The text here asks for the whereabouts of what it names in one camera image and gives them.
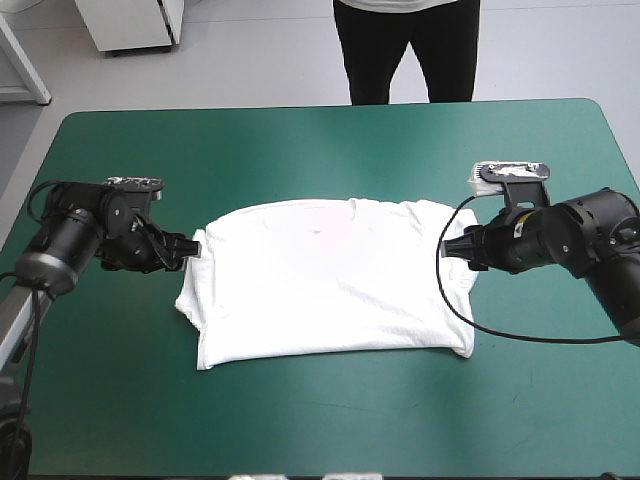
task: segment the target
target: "white t-shirt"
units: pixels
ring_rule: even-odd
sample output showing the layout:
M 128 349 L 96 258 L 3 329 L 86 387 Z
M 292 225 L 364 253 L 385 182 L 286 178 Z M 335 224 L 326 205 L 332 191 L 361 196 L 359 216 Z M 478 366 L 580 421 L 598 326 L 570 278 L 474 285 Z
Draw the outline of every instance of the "white t-shirt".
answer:
M 453 209 L 418 202 L 294 200 L 237 210 L 198 230 L 176 300 L 200 331 L 198 368 L 258 357 L 449 347 L 469 357 L 473 328 L 435 278 Z M 463 210 L 446 238 L 476 223 Z M 444 258 L 448 298 L 471 317 L 476 272 Z
M 457 0 L 340 0 L 360 10 L 379 13 L 411 13 Z

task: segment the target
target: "white cabinet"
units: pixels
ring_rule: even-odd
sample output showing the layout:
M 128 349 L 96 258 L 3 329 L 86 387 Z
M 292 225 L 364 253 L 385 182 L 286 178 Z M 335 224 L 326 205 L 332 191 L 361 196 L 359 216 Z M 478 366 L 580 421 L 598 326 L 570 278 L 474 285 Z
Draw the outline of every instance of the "white cabinet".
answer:
M 76 0 L 101 52 L 180 43 L 184 0 Z

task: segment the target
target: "black pants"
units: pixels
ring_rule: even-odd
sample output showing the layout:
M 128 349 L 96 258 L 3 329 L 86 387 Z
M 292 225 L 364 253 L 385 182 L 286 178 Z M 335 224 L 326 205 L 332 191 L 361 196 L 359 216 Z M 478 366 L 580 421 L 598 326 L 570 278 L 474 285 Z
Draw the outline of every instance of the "black pants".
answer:
M 375 13 L 333 1 L 354 105 L 389 103 L 389 86 L 410 43 L 431 102 L 473 95 L 480 0 L 459 0 L 415 13 Z

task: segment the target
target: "green table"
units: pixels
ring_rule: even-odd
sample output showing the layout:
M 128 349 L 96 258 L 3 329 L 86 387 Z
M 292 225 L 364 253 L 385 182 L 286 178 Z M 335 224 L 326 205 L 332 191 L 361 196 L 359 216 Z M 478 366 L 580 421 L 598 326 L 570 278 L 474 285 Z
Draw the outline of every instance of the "green table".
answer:
M 603 186 L 640 200 L 587 100 L 74 114 L 36 181 L 162 177 L 154 218 L 191 234 L 234 209 L 293 198 L 457 204 L 471 165 L 487 159 L 547 163 L 554 201 Z M 475 203 L 486 222 L 500 199 Z M 0 271 L 35 231 L 22 213 Z M 479 333 L 469 360 L 442 349 L 357 352 L 198 372 L 196 331 L 173 308 L 181 284 L 178 273 L 108 273 L 94 262 L 53 306 L 29 416 L 33 473 L 640 472 L 637 348 Z M 483 273 L 472 304 L 500 329 L 613 332 L 587 286 L 559 267 Z

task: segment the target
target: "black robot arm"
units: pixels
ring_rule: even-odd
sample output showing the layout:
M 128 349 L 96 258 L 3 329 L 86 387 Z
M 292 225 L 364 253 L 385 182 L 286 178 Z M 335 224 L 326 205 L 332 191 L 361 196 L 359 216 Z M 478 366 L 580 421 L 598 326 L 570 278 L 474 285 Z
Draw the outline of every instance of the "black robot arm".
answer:
M 476 164 L 470 179 L 476 193 L 503 194 L 505 208 L 487 225 L 445 241 L 444 255 L 468 260 L 472 270 L 512 274 L 559 264 L 584 278 L 620 334 L 640 345 L 637 206 L 609 188 L 551 206 L 543 184 L 548 176 L 543 164 Z
M 151 202 L 163 187 L 160 179 L 137 177 L 112 177 L 103 185 L 56 182 L 41 228 L 16 263 L 17 284 L 63 295 L 94 256 L 106 270 L 181 269 L 186 257 L 199 254 L 199 244 L 151 220 Z
M 31 436 L 23 428 L 39 324 L 53 300 L 69 293 L 95 256 L 107 270 L 176 271 L 200 252 L 198 242 L 169 233 L 150 218 L 162 180 L 112 177 L 104 184 L 45 182 L 27 201 L 40 223 L 15 266 L 16 285 L 0 302 L 0 478 L 27 478 Z M 45 188 L 42 216 L 31 209 Z M 14 370 L 31 344 L 22 393 Z

